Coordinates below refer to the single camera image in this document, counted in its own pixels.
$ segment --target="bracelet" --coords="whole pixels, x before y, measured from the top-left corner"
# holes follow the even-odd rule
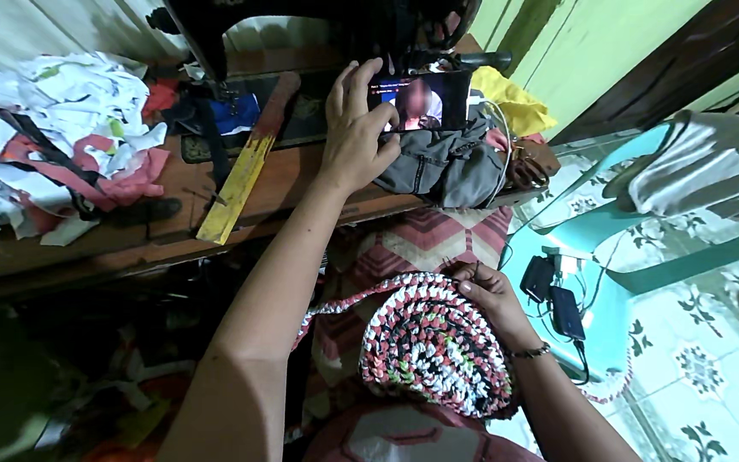
[[[546,354],[550,349],[552,349],[552,347],[550,347],[548,343],[544,342],[544,346],[538,349],[528,349],[521,352],[507,351],[507,356],[509,358],[532,359]]]

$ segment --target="round crochet mat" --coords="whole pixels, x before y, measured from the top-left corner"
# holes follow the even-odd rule
[[[444,275],[399,275],[307,311],[296,344],[314,315],[344,312],[373,293],[393,290],[364,331],[358,367],[368,387],[381,395],[414,394],[467,417],[514,414],[498,341],[472,302],[457,292],[457,281]]]

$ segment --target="tiled floor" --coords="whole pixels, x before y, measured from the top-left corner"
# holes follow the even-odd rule
[[[549,194],[516,211],[512,230],[633,135],[556,147],[561,172]],[[603,186],[618,170],[599,174],[553,205],[535,225],[552,225],[604,204]],[[628,233],[632,238],[621,241],[613,270],[650,267],[726,242],[739,235],[739,221],[702,210],[652,219]],[[602,244],[596,251],[599,258],[614,243],[610,238]],[[739,262],[642,295],[629,309],[634,375],[619,398],[595,407],[647,462],[739,462]],[[522,413],[492,422],[489,431],[538,449]]]

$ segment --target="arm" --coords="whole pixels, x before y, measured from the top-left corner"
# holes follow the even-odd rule
[[[401,152],[397,136],[380,150],[377,142],[395,108],[367,111],[367,84],[380,68],[380,59],[353,62],[336,80],[319,175],[222,319],[159,461],[281,460],[287,358],[324,247],[346,198]]]
[[[543,346],[529,323],[507,276],[481,265],[458,271],[461,292],[486,310],[486,316],[503,346],[511,351]],[[512,360],[524,399],[524,411],[550,462],[640,462],[615,429],[572,384],[551,354]]]

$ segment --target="plastic chair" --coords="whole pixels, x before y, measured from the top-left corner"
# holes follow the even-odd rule
[[[664,123],[626,142],[581,175],[533,218],[573,193],[595,174],[618,162],[663,149],[672,129],[671,123]],[[507,275],[521,299],[520,280],[529,260],[535,255],[544,255],[542,246],[594,252],[608,237],[638,225],[647,218],[647,215],[621,211],[612,201],[549,228],[534,230],[524,225],[508,241],[509,247],[504,248],[500,269]],[[504,266],[505,257],[508,257],[508,264]],[[585,304],[589,304],[594,297],[594,303],[583,316],[586,333],[584,346],[590,376],[602,381],[608,378],[609,373],[627,370],[627,336],[631,325],[631,310],[627,309],[627,305],[631,298],[736,261],[739,261],[739,237],[654,267],[628,273],[606,269],[603,277],[600,277],[601,267],[597,263],[587,262],[583,268],[587,289]],[[600,287],[595,297],[594,290],[599,278]],[[564,287],[570,289],[576,299],[580,299],[582,289],[573,276],[564,281]],[[529,300],[526,300],[523,308],[534,316],[546,310],[546,307],[530,306]],[[572,343],[564,342],[565,338],[552,330],[551,315],[531,317],[529,320],[539,335],[552,346],[552,353],[564,367],[574,373],[582,371],[582,363]]]

